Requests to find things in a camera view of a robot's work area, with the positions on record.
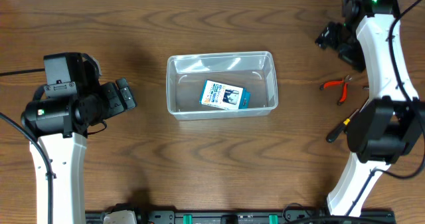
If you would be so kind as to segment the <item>teal white screwdriver set box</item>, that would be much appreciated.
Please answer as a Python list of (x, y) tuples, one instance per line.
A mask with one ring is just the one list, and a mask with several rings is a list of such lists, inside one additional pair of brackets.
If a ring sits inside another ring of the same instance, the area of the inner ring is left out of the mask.
[(223, 110), (247, 109), (250, 93), (239, 86), (206, 80), (201, 92), (199, 103)]

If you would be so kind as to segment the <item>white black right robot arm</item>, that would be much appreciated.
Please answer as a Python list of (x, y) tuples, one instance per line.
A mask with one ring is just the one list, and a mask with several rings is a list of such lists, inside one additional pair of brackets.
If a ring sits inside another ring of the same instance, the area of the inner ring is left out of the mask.
[(331, 143), (346, 132), (350, 150), (337, 185), (326, 197), (331, 216), (360, 217), (382, 174), (411, 179), (424, 169), (420, 164), (409, 175), (388, 170), (424, 135), (424, 102), (409, 77), (400, 41), (405, 14), (398, 0), (342, 0), (344, 23), (328, 23), (315, 41), (355, 70), (365, 71), (369, 82), (364, 106), (327, 136)]

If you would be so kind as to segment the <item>black yellow handled screwdriver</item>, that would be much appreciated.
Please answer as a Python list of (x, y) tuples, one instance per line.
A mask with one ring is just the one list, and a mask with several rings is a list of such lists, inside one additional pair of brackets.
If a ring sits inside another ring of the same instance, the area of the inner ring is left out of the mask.
[(346, 129), (349, 122), (357, 114), (358, 111), (359, 109), (356, 109), (348, 118), (346, 118), (344, 121), (339, 123), (334, 129), (332, 129), (332, 131), (330, 131), (330, 133), (328, 133), (328, 135), (326, 136), (325, 140), (328, 143), (334, 142), (339, 137), (339, 135)]

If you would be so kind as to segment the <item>clear plastic container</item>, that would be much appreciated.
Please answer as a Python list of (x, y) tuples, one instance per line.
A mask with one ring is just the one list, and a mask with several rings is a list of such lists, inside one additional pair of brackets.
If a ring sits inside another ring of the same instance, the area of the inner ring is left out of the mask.
[(167, 109), (178, 120), (265, 116), (278, 106), (268, 51), (171, 56), (166, 84)]

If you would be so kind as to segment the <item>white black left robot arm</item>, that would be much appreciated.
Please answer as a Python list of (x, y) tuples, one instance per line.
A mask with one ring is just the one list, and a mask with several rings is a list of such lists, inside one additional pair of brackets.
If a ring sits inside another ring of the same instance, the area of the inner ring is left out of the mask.
[(43, 58), (46, 84), (21, 114), (36, 173), (37, 222), (85, 223), (84, 156), (88, 128), (137, 106), (125, 78), (100, 84), (86, 53)]

